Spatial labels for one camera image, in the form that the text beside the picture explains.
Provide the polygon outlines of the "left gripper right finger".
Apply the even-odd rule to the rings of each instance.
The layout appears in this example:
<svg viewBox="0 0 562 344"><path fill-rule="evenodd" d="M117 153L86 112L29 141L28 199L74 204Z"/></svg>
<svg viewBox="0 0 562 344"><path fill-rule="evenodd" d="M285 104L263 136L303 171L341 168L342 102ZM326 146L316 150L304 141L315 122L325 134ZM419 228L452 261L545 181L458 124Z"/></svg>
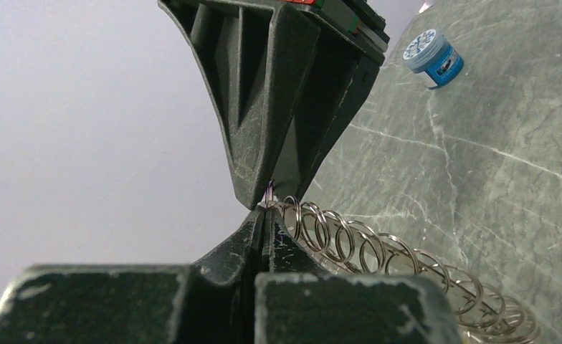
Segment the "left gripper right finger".
<svg viewBox="0 0 562 344"><path fill-rule="evenodd" d="M264 217L265 270L254 280L256 343L461 343L442 289L426 277L333 274Z"/></svg>

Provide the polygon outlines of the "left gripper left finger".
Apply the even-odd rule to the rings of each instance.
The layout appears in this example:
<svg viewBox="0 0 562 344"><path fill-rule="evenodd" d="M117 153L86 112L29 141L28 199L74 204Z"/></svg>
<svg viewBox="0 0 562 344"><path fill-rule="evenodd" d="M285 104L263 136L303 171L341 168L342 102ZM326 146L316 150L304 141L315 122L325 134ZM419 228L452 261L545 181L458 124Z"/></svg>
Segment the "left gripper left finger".
<svg viewBox="0 0 562 344"><path fill-rule="evenodd" d="M191 264L41 264L0 299L0 343L252 343L265 210Z"/></svg>

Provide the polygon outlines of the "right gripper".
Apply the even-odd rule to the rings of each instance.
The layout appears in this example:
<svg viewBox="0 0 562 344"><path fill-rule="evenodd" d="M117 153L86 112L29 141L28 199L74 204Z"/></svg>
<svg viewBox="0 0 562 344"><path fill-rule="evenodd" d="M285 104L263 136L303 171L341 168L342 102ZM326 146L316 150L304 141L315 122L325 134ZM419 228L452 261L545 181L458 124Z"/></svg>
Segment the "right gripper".
<svg viewBox="0 0 562 344"><path fill-rule="evenodd" d="M289 3L349 36L320 33ZM386 20L367 1L158 6L184 36L203 77L237 200L254 209L270 179L279 199L301 199L376 81L389 45Z"/></svg>

